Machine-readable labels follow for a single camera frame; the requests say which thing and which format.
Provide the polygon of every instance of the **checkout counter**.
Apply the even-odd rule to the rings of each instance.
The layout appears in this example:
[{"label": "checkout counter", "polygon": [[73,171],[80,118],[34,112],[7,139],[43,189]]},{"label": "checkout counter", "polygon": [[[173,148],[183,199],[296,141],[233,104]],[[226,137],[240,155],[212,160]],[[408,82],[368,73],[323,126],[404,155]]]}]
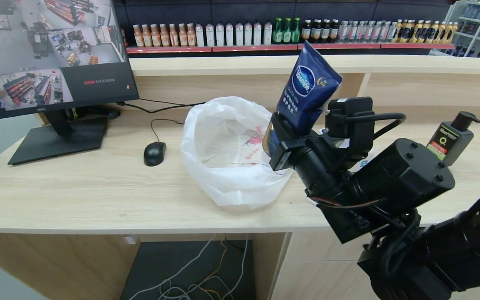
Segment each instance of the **checkout counter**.
[{"label": "checkout counter", "polygon": [[[271,110],[296,59],[131,59],[131,65],[143,98],[190,104],[237,95]],[[480,59],[326,59],[344,77],[334,98],[369,95],[376,113],[407,114],[403,125],[375,140],[377,151],[400,137],[425,144],[438,124],[459,110],[480,118]],[[132,104],[162,108],[140,100]],[[257,300],[376,299],[356,265],[370,237],[341,245],[322,213],[305,200],[296,174],[274,203],[261,209],[217,207],[185,170],[179,151],[183,128],[171,122],[155,124],[168,146],[165,161],[145,166],[143,149],[154,141],[149,121],[183,121],[186,113],[126,110],[110,122],[103,147],[93,152],[17,167],[7,161],[19,143],[2,153],[0,267],[50,300],[118,300],[140,243],[204,241],[214,233],[241,240],[248,233]],[[474,140],[450,167],[455,189],[419,207],[422,224],[451,218],[480,197],[480,124],[472,131]],[[480,300],[480,288],[452,299]]]}]

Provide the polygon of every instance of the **robotic arm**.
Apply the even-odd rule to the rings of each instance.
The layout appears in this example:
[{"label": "robotic arm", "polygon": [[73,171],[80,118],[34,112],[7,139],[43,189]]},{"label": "robotic arm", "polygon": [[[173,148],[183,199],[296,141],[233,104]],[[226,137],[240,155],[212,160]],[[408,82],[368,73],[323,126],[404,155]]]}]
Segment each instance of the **robotic arm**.
[{"label": "robotic arm", "polygon": [[[405,120],[375,114],[370,97],[332,100],[327,133],[296,136],[277,112],[272,125],[281,141],[273,170],[294,169],[305,193],[341,243],[370,232],[358,265],[381,300],[448,300],[452,292],[480,286],[480,199],[457,217],[424,228],[416,207],[451,190],[455,179],[422,144],[395,140],[356,173],[373,141]],[[375,121],[394,120],[374,132]],[[349,147],[336,146],[349,138]]]}]

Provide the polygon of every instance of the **surveillance footage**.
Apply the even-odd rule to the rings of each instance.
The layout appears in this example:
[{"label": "surveillance footage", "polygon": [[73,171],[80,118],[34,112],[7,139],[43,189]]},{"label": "surveillance footage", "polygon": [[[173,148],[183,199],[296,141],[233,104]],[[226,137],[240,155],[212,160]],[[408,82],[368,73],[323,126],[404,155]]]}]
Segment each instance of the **surveillance footage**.
[{"label": "surveillance footage", "polygon": [[0,0],[0,112],[82,100],[65,68],[125,61],[110,0]]}]

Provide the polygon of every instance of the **computer mouse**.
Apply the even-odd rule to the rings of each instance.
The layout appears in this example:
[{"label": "computer mouse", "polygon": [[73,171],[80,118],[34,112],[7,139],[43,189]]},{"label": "computer mouse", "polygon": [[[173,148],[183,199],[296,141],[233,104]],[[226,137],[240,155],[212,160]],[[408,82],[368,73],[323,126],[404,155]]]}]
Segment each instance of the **computer mouse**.
[{"label": "computer mouse", "polygon": [[148,167],[160,165],[164,161],[164,153],[166,153],[166,143],[153,142],[143,151],[143,163]]}]

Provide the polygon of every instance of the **monitor stand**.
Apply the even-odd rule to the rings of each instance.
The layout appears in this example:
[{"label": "monitor stand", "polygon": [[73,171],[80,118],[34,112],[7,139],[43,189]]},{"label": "monitor stand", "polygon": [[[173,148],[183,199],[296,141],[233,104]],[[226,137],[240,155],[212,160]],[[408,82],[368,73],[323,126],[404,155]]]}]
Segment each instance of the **monitor stand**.
[{"label": "monitor stand", "polygon": [[44,114],[51,125],[31,129],[8,162],[9,165],[101,148],[107,117],[68,122],[64,110]]}]

